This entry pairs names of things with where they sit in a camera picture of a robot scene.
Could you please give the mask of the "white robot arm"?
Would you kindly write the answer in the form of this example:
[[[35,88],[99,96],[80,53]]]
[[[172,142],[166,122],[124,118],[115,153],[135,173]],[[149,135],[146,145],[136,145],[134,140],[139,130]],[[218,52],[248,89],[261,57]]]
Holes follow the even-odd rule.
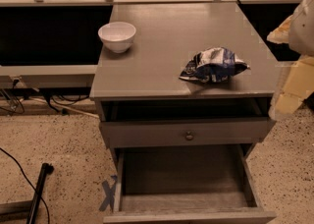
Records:
[[[287,44],[300,54],[290,65],[282,67],[269,116],[280,121],[293,114],[314,92],[314,0],[303,0],[267,40]]]

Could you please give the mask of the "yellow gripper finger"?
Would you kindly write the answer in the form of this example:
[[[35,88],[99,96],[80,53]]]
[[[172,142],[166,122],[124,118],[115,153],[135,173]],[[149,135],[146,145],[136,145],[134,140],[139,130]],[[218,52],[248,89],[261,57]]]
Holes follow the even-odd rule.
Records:
[[[267,40],[287,44],[300,54],[298,60],[282,66],[271,100],[268,114],[272,120],[281,121],[314,92],[313,23],[308,18],[301,21],[289,16],[268,34]]]

